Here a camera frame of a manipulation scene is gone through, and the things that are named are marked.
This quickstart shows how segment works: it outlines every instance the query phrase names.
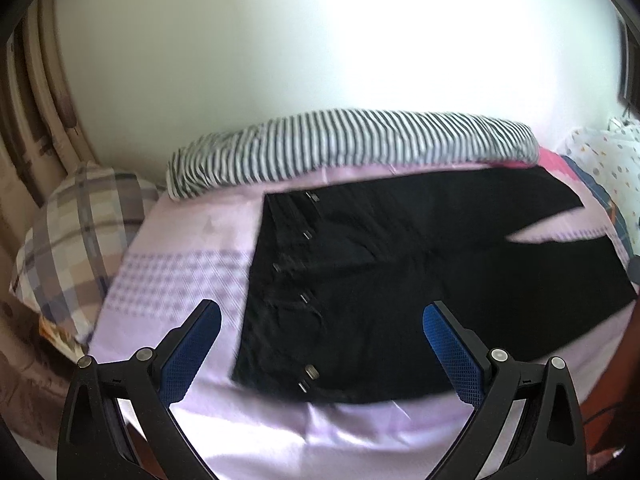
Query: striped pillow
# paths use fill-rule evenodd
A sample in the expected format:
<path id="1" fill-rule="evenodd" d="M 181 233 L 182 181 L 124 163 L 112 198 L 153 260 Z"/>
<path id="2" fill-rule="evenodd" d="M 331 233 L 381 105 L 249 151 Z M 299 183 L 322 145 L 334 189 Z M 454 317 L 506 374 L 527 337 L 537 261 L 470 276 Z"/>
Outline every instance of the striped pillow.
<path id="1" fill-rule="evenodd" d="M 521 123 L 458 113 L 335 109 L 203 136 L 174 153 L 166 182 L 169 195 L 179 200 L 322 167 L 537 160 L 538 143 Z"/>

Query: polka dot fabric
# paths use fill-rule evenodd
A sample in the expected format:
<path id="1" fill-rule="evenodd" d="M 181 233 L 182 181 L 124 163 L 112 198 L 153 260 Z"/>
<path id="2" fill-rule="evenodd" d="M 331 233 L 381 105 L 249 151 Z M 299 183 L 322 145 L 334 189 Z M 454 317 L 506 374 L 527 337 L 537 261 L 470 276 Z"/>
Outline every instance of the polka dot fabric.
<path id="1" fill-rule="evenodd" d="M 563 151 L 609 193 L 625 218 L 634 253 L 640 254 L 640 121 L 623 124 L 611 131 L 575 130 Z"/>

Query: brown curtain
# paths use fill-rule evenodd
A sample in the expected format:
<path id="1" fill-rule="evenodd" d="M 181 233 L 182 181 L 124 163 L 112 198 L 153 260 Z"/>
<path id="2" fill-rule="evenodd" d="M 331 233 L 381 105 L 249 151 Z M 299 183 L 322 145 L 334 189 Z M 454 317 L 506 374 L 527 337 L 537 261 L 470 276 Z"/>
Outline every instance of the brown curtain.
<path id="1" fill-rule="evenodd" d="M 38 208 L 81 162 L 95 162 L 63 74 L 54 0 L 35 0 L 0 45 L 0 414 L 11 430 L 51 448 L 74 364 L 8 291 Z"/>

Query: metal rivet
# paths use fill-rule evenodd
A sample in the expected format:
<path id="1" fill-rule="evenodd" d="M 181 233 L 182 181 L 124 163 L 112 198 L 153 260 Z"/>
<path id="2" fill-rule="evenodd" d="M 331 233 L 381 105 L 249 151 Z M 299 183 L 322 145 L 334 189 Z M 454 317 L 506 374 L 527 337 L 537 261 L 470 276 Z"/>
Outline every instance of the metal rivet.
<path id="1" fill-rule="evenodd" d="M 312 380 L 316 380 L 318 377 L 320 377 L 320 374 L 318 373 L 318 370 L 316 370 L 316 367 L 313 365 L 307 365 L 305 366 L 305 372 L 306 374 L 309 376 L 309 378 L 311 378 Z"/>
<path id="2" fill-rule="evenodd" d="M 509 354 L 507 354 L 507 352 L 505 352 L 501 348 L 496 348 L 494 350 L 491 350 L 491 357 L 495 361 L 498 361 L 499 363 L 503 363 L 509 358 Z"/>
<path id="3" fill-rule="evenodd" d="M 79 368 L 87 368 L 88 365 L 90 365 L 92 361 L 93 361 L 93 359 L 92 359 L 92 357 L 90 355 L 83 355 L 81 358 L 78 359 L 78 367 Z"/>
<path id="4" fill-rule="evenodd" d="M 551 364 L 558 370 L 562 370 L 566 366 L 566 363 L 559 357 L 553 357 Z"/>
<path id="5" fill-rule="evenodd" d="M 136 359 L 138 361 L 149 361 L 154 351 L 151 348 L 141 348 L 136 352 Z"/>

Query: blue textured pad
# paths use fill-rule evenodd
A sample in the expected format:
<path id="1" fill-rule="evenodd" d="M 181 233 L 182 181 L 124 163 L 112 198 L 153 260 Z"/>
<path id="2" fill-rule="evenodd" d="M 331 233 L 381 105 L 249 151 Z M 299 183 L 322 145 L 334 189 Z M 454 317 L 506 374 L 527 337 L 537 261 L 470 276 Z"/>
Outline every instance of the blue textured pad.
<path id="1" fill-rule="evenodd" d="M 182 400 L 220 333 L 222 314 L 214 301 L 204 309 L 162 368 L 158 397 L 169 404 Z"/>
<path id="2" fill-rule="evenodd" d="M 460 400 L 478 408 L 484 400 L 482 368 L 434 304 L 424 309 L 422 329 Z"/>

